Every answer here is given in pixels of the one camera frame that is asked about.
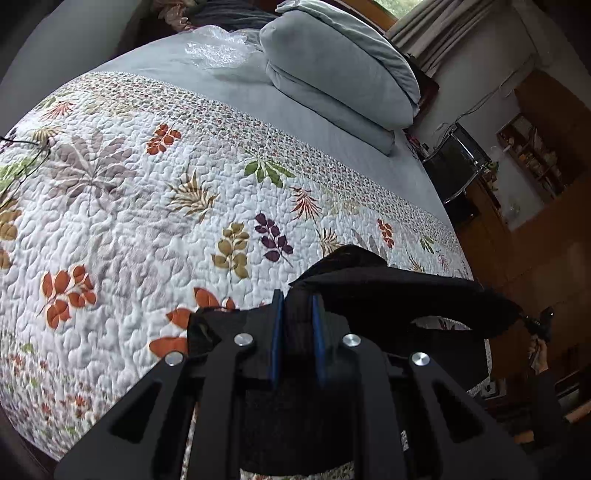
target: folded blanket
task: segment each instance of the folded blanket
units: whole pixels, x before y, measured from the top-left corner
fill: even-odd
[[[279,4],[277,13],[299,10],[334,28],[355,43],[365,53],[379,61],[390,72],[418,113],[421,92],[410,65],[402,54],[373,28],[339,8],[320,0],[286,0]]]
[[[296,102],[314,110],[337,127],[349,132],[388,155],[394,146],[394,133],[383,129],[338,100],[267,63],[267,75],[275,88]]]
[[[386,130],[408,127],[413,106],[389,71],[334,28],[290,11],[261,30],[269,61]]]

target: orange leaf print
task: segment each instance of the orange leaf print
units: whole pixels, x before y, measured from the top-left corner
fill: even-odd
[[[199,305],[200,308],[204,309],[207,307],[220,306],[213,293],[205,290],[205,288],[195,287],[193,291],[195,292],[195,300],[197,300],[197,305]]]
[[[57,310],[55,305],[51,305],[47,309],[47,324],[54,330],[57,328],[59,321],[57,318]]]
[[[189,316],[192,314],[191,310],[179,308],[173,310],[172,312],[168,312],[166,317],[173,322],[175,325],[187,329],[189,326]]]
[[[183,337],[162,337],[150,342],[150,351],[160,358],[175,350],[188,355],[187,339]]]
[[[47,298],[51,297],[51,294],[53,293],[53,281],[51,280],[51,274],[49,272],[43,277],[41,289]]]
[[[72,304],[72,306],[76,307],[76,308],[80,308],[80,307],[83,307],[84,305],[86,305],[84,297],[76,292],[69,293],[68,300],[70,300],[70,303]]]
[[[84,279],[84,286],[86,288],[88,288],[89,290],[93,290],[94,289],[94,285],[92,284],[92,282],[90,281],[90,277],[86,277]]]
[[[86,269],[84,268],[84,265],[78,265],[77,267],[74,267],[72,276],[74,277],[74,281],[77,284],[84,279],[84,275],[86,275]]]
[[[166,152],[166,146],[171,146],[175,140],[181,138],[180,132],[178,130],[172,130],[167,124],[159,125],[154,131],[154,135],[155,137],[150,139],[146,148],[146,153],[149,155]]]
[[[94,305],[96,303],[96,295],[94,293],[92,293],[91,291],[84,291],[84,292],[82,292],[82,294],[84,295],[84,298],[86,299],[86,301],[88,303],[90,303],[91,305]]]
[[[56,294],[64,293],[66,288],[68,288],[69,283],[70,276],[68,275],[68,272],[65,270],[60,270],[56,275],[56,281],[54,283]]]

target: window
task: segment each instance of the window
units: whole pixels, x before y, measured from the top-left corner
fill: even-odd
[[[375,0],[382,5],[386,10],[392,13],[396,18],[402,18],[410,12],[415,5],[421,3],[422,0]]]

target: pillow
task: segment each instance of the pillow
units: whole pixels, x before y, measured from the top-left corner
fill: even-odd
[[[267,75],[275,88],[296,102],[314,110],[329,122],[363,140],[385,155],[392,151],[394,133],[383,129],[370,120],[354,112],[338,100],[322,93],[288,73],[267,63]]]
[[[353,15],[320,0],[286,0],[275,10],[285,13],[300,10],[331,26],[368,55],[379,61],[406,93],[418,113],[421,92],[410,65],[385,38]]]
[[[383,65],[315,17],[289,11],[267,24],[260,40],[273,66],[373,123],[386,130],[412,124],[413,106]]]

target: wall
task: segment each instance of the wall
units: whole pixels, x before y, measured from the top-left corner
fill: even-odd
[[[431,147],[436,145],[445,130],[444,127],[436,132],[440,124],[453,123],[488,92],[498,88],[514,70],[517,72],[477,112],[460,120],[489,155],[491,148],[498,146],[496,132],[519,112],[512,88],[534,66],[548,71],[591,106],[591,77],[573,47],[558,26],[537,7],[532,4],[529,10],[548,35],[553,62],[548,67],[536,63],[536,50],[518,13],[511,7],[502,7],[456,46],[434,76],[440,85],[439,94],[427,115],[414,127],[414,134],[422,142]],[[497,176],[496,194],[503,213],[507,215],[514,203],[520,208],[519,215],[508,222],[509,229],[514,230],[539,213],[544,204],[506,154],[499,163]]]

